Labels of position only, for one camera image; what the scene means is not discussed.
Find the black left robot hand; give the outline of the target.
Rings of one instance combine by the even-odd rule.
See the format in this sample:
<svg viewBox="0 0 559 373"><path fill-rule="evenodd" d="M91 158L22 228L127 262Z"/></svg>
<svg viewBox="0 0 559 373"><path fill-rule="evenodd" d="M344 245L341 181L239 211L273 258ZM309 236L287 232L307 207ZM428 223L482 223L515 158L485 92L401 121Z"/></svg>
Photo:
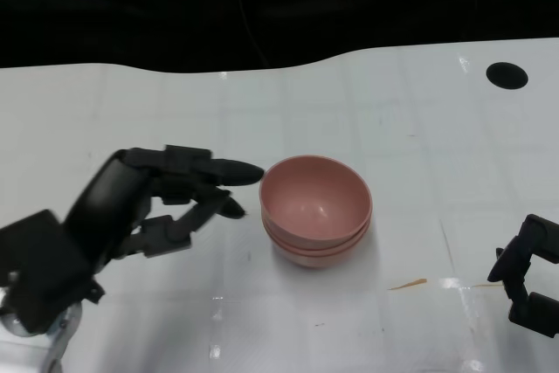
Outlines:
<svg viewBox="0 0 559 373"><path fill-rule="evenodd" d="M243 218L228 189L259 183L264 173L208 149L121 149L80 194L64 226L95 272L136 253L182 251L214 216Z"/></svg>

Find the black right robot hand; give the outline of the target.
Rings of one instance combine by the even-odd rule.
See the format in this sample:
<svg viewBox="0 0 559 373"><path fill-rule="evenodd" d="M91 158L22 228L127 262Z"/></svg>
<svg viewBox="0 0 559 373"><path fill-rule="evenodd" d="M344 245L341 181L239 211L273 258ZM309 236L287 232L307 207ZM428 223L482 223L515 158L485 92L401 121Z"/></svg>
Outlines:
<svg viewBox="0 0 559 373"><path fill-rule="evenodd" d="M558 334L558 301L536 292L529 293L524 281L534 255L554 265L558 263L558 224L529 214L519 233L495 253L496 262L487 280L503 284L512 301L508 319L541 335L555 337Z"/></svg>

